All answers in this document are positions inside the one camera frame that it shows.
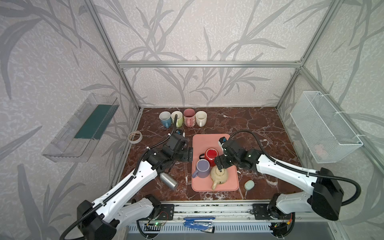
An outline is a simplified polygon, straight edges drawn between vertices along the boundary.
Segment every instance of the clear plastic shelf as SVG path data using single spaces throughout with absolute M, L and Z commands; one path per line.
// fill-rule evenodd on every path
M 117 97 L 89 94 L 43 156 L 54 162 L 87 162 L 118 107 Z

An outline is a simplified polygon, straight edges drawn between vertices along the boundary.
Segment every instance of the green soap bar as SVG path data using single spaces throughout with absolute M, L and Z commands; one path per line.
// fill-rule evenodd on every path
M 94 139 L 100 140 L 104 130 L 107 128 L 108 123 L 111 120 L 111 119 L 106 119 L 103 122 L 105 116 L 107 115 L 111 107 L 112 105 L 106 105 L 106 104 L 97 105 L 95 110 L 93 110 L 92 114 L 85 121 L 85 123 L 82 125 L 80 130 L 76 133 L 76 136 L 74 138 L 91 139 L 93 137 Z
M 255 183 L 252 180 L 249 180 L 244 184 L 245 190 L 251 190 L 254 186 Z

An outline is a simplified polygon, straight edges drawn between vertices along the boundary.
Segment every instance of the white robotic arm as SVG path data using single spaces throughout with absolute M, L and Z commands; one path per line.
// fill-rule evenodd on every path
M 107 193 L 93 203 L 88 201 L 81 203 L 78 206 L 78 221 L 61 235 L 60 240 L 65 240 L 65 235 L 75 226 L 78 226 L 84 235 L 84 238 L 76 240 L 109 240 L 121 227 L 142 218 L 156 217 L 155 214 L 159 212 L 155 212 L 155 209 L 159 208 L 161 203 L 154 197 L 143 198 L 134 204 L 127 202 L 157 175 L 160 175 L 161 180 L 172 189 L 177 187 L 177 182 L 164 173 L 164 170 L 171 168 L 176 160 L 192 161 L 192 148 L 186 148 L 187 140 L 181 134 L 171 134 L 167 139 L 169 141 L 164 144 L 162 150 L 153 148 L 147 151 L 139 159 L 135 170 Z M 219 144 L 224 152 L 215 159 L 219 169 L 237 165 L 277 177 L 303 190 L 294 194 L 275 194 L 268 205 L 272 217 L 279 218 L 292 212 L 314 211 L 324 218 L 338 219 L 344 193 L 334 179 L 345 179 L 334 177 L 327 169 L 318 172 L 280 161 L 265 154 L 263 149 L 246 151 L 232 139 L 221 138 Z M 359 195 L 358 188 L 357 184 L 355 199 Z

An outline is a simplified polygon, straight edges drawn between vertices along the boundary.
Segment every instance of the marble tabletop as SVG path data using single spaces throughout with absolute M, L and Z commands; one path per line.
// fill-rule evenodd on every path
M 183 112 L 186 108 L 145 108 L 137 128 L 143 134 L 138 144 L 133 144 L 125 164 L 122 177 L 127 176 L 135 167 L 136 161 L 146 149 L 165 139 L 171 132 L 159 120 L 162 111 Z M 186 127 L 185 136 L 192 146 L 192 137 L 195 134 L 228 133 L 248 129 L 258 134 L 263 147 L 272 156 L 282 161 L 300 166 L 300 162 L 293 149 L 292 143 L 283 127 L 278 113 L 273 107 L 259 108 L 194 108 L 195 111 L 205 111 L 208 121 L 204 127 Z M 234 137 L 245 149 L 259 149 L 256 141 L 248 133 L 239 133 Z M 240 187 L 231 192 L 195 192 L 191 186 L 192 164 L 177 162 L 169 173 L 179 186 L 175 191 L 167 187 L 158 177 L 146 184 L 133 198 L 139 200 L 147 194 L 154 195 L 160 201 L 185 200 L 243 200 L 243 199 L 271 199 L 275 193 L 290 194 L 301 190 L 285 181 L 270 175 L 238 169 Z M 247 191 L 244 184 L 253 180 L 255 186 Z

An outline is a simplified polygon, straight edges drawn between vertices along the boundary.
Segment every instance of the black cable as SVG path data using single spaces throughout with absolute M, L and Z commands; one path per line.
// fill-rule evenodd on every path
M 140 234 L 145 237 L 146 239 L 152 239 L 155 238 L 158 233 L 144 233 L 143 230 L 141 230 L 139 220 L 136 220 L 137 229 L 139 230 Z
M 292 213 L 292 223 L 291 223 L 291 227 L 288 229 L 287 233 L 283 235 L 283 237 L 287 236 L 293 229 L 293 226 L 295 225 L 295 218 L 296 218 L 296 215 L 295 213 L 293 212 Z
M 135 170 L 133 171 L 133 175 L 123 184 L 121 185 L 118 189 L 116 189 L 113 193 L 111 193 L 107 198 L 103 200 L 103 203 L 99 203 L 96 205 L 94 208 L 92 208 L 89 212 L 85 213 L 81 218 L 76 220 L 73 224 L 71 224 L 60 236 L 59 240 L 69 240 L 65 239 L 66 235 L 74 229 L 77 225 L 79 225 L 84 219 L 87 219 L 91 214 L 96 212 L 101 206 L 105 205 L 111 198 L 113 198 L 116 194 L 118 194 L 123 188 L 125 188 L 131 181 L 134 179 L 134 176 L 136 175 L 137 171 L 139 170 L 141 160 L 137 161 Z M 79 238 L 74 238 L 70 240 L 85 240 L 85 237 L 79 237 Z
M 174 121 L 174 126 L 173 126 L 173 129 L 172 129 L 172 132 L 171 132 L 171 135 L 174 133 L 175 131 L 175 127 L 176 127 L 176 121 L 177 121 L 177 114 L 175 115 L 175 121 Z M 159 142 L 158 144 L 154 145 L 153 147 L 151 147 L 150 149 L 166 142 L 168 139 L 169 139 L 170 135 L 163 141 Z M 66 235 L 68 235 L 68 233 L 74 229 L 77 225 L 79 225 L 82 221 L 84 221 L 84 219 L 87 219 L 89 216 L 91 216 L 91 214 L 93 214 L 94 212 L 96 212 L 96 210 L 98 210 L 101 206 L 105 205 L 111 198 L 113 198 L 114 196 L 116 196 L 116 194 L 118 194 L 119 192 L 121 192 L 122 189 L 124 189 L 133 179 L 134 179 L 134 176 L 136 175 L 137 171 L 139 170 L 139 166 L 140 166 L 140 163 L 142 161 L 142 158 L 144 157 L 144 155 L 149 151 L 149 149 L 147 149 L 145 151 L 145 153 L 143 153 L 140 157 L 140 159 L 137 161 L 136 163 L 136 167 L 135 167 L 135 170 L 133 171 L 133 175 L 123 184 L 121 185 L 118 189 L 116 189 L 116 191 L 114 191 L 113 193 L 111 193 L 107 198 L 105 198 L 103 200 L 103 203 L 101 204 L 98 204 L 96 205 L 94 208 L 92 208 L 89 212 L 85 213 L 81 218 L 79 218 L 78 220 L 76 220 L 74 223 L 72 223 L 60 236 L 59 240 L 85 240 L 85 237 L 79 237 L 79 238 L 74 238 L 74 239 L 65 239 Z
M 153 218 L 150 219 L 150 220 L 148 221 L 148 223 L 145 225 L 145 229 L 147 229 L 147 231 L 151 231 L 151 229 L 149 229 L 149 227 L 148 227 L 148 224 L 149 224 L 152 220 L 153 220 Z
M 152 147 L 150 147 L 150 149 L 154 148 L 154 147 L 157 147 L 158 145 L 160 144 L 163 144 L 165 143 L 169 138 L 170 136 L 175 132 L 175 129 L 176 129 L 176 122 L 177 122 L 177 114 L 175 114 L 175 120 L 173 121 L 173 129 L 172 129 L 172 132 L 170 133 L 170 135 L 167 136 L 167 138 L 165 138 L 163 141 L 153 145 Z
M 354 180 L 352 179 L 348 179 L 348 178 L 345 178 L 345 177 L 337 177 L 337 176 L 329 176 L 329 175 L 324 175 L 324 174 L 318 174 L 318 173 L 312 173 L 312 172 L 306 172 L 306 171 L 303 171 L 303 170 L 299 170 L 299 169 L 296 169 L 294 167 L 290 167 L 290 166 L 287 166 L 277 160 L 275 160 L 274 158 L 272 158 L 264 149 L 264 147 L 262 146 L 261 142 L 260 142 L 260 139 L 251 131 L 248 131 L 248 130 L 239 130 L 239 131 L 236 131 L 234 132 L 230 137 L 229 139 L 231 139 L 235 134 L 238 134 L 240 132 L 248 132 L 250 134 L 253 135 L 253 137 L 256 139 L 256 142 L 257 144 L 259 145 L 261 151 L 263 152 L 263 154 L 265 154 L 272 162 L 274 162 L 275 164 L 281 166 L 281 167 L 284 167 L 288 170 L 291 170 L 291 171 L 294 171 L 294 172 L 298 172 L 298 173 L 301 173 L 301 174 L 304 174 L 304 175 L 309 175 L 309 176 L 312 176 L 312 177 L 321 177 L 321 178 L 326 178 L 326 179 L 334 179 L 334 180 L 338 180 L 338 181 L 343 181 L 343 182 L 349 182 L 351 184 L 353 184 L 355 187 L 356 187 L 356 191 L 355 191 L 355 194 L 350 197 L 348 200 L 345 200 L 341 203 L 342 206 L 345 206 L 347 204 L 350 204 L 352 202 L 354 202 L 361 194 L 361 187 L 360 185 L 355 182 Z
M 282 217 L 283 217 L 283 221 L 279 224 L 279 226 L 277 226 L 277 227 L 272 227 L 273 229 L 278 229 L 278 228 L 284 228 L 284 227 L 281 227 L 281 225 L 283 225 L 283 224 L 285 224 L 286 225 L 286 223 L 284 222 L 284 215 L 282 215 Z
M 287 226 L 287 224 L 286 223 L 281 223 L 281 224 L 279 224 L 277 227 L 271 227 L 271 228 L 273 228 L 273 229 L 280 229 L 280 228 L 285 228 Z

